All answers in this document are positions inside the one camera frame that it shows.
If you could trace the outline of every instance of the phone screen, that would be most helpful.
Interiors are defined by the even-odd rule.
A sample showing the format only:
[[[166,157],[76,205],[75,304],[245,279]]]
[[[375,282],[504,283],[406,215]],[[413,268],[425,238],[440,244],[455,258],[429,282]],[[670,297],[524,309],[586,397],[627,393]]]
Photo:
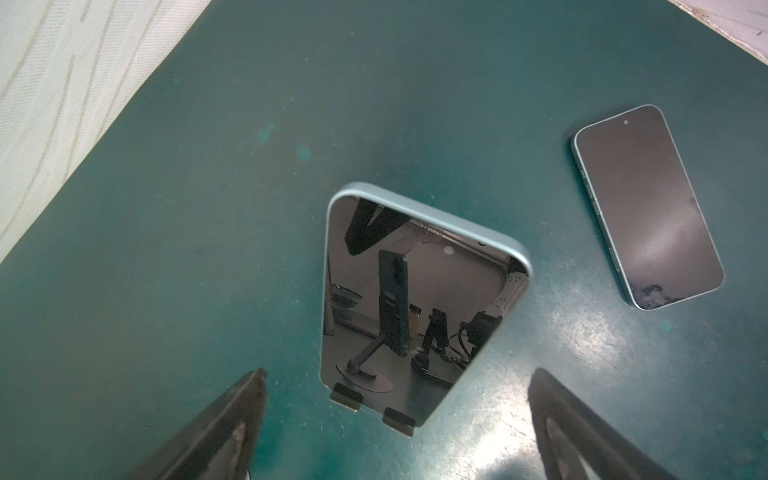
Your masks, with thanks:
[[[644,105],[582,128],[574,154],[634,303],[652,310],[724,279],[661,111]]]

